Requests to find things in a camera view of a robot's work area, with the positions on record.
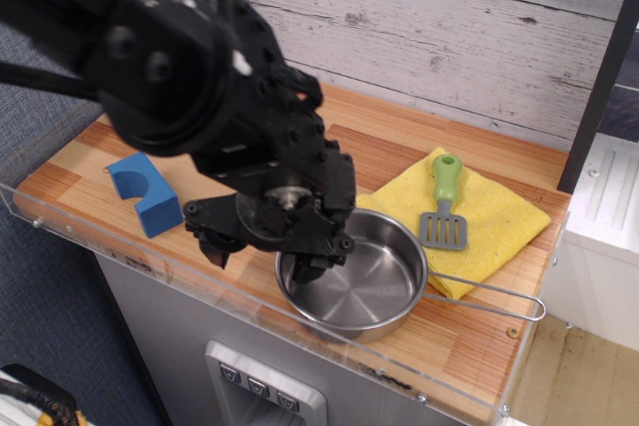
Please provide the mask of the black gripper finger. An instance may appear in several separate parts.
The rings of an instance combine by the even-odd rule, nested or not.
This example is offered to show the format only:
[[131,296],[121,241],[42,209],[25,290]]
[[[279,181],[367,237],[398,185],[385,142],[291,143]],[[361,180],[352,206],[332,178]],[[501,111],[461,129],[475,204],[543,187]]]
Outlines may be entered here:
[[210,263],[218,267],[226,267],[230,256],[243,250],[247,244],[226,235],[201,233],[199,246]]
[[294,255],[293,280],[295,282],[312,282],[321,278],[335,265],[344,265],[345,256],[320,256],[310,253]]

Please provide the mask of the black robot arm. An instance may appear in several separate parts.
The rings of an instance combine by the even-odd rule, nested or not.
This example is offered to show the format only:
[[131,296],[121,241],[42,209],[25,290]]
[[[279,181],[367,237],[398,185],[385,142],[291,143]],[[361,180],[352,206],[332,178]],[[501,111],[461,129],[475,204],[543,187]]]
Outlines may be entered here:
[[318,80],[246,0],[1,0],[1,20],[68,70],[8,64],[3,82],[97,101],[130,146],[231,189],[183,208],[210,262],[279,251],[309,282],[353,252],[352,159],[324,135]]

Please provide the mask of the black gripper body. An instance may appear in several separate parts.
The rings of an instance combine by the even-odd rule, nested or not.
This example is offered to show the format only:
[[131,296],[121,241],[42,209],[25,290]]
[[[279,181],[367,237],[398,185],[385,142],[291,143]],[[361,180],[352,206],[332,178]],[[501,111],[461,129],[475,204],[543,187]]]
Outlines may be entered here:
[[354,166],[324,136],[319,82],[284,64],[244,75],[227,67],[190,114],[187,152],[233,194],[185,203],[186,229],[264,251],[347,256]]

